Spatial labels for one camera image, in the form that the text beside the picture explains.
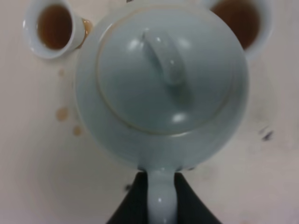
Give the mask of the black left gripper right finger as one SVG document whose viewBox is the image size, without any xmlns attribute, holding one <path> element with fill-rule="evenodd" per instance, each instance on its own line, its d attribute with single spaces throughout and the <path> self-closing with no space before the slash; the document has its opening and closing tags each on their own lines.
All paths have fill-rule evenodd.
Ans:
<svg viewBox="0 0 299 224">
<path fill-rule="evenodd" d="M 178 224 L 221 224 L 181 173 L 175 173 L 174 184 L 178 200 Z"/>
</svg>

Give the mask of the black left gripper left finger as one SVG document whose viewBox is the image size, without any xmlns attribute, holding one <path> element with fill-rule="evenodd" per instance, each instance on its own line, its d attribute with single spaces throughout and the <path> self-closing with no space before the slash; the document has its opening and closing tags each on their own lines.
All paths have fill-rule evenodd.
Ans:
<svg viewBox="0 0 299 224">
<path fill-rule="evenodd" d="M 107 221 L 108 224 L 147 224 L 147 173 L 136 174 L 133 184 L 118 209 Z"/>
</svg>

